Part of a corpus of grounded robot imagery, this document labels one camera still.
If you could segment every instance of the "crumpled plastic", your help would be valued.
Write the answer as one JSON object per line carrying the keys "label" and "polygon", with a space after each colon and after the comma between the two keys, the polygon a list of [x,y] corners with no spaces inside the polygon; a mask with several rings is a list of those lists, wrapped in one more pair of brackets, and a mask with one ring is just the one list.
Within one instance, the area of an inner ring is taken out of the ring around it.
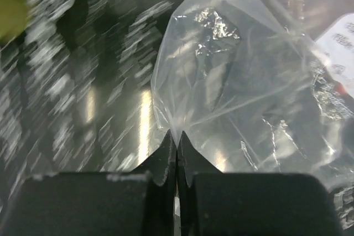
{"label": "crumpled plastic", "polygon": [[353,99],[277,0],[185,0],[152,78],[154,112],[178,143],[227,172],[354,180]]}

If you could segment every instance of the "white label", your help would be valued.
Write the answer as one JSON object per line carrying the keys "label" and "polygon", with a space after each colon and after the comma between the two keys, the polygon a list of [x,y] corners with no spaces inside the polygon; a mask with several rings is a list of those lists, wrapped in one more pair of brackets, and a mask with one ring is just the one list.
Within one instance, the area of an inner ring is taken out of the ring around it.
{"label": "white label", "polygon": [[317,43],[330,58],[327,69],[332,78],[354,97],[354,13],[335,22]]}

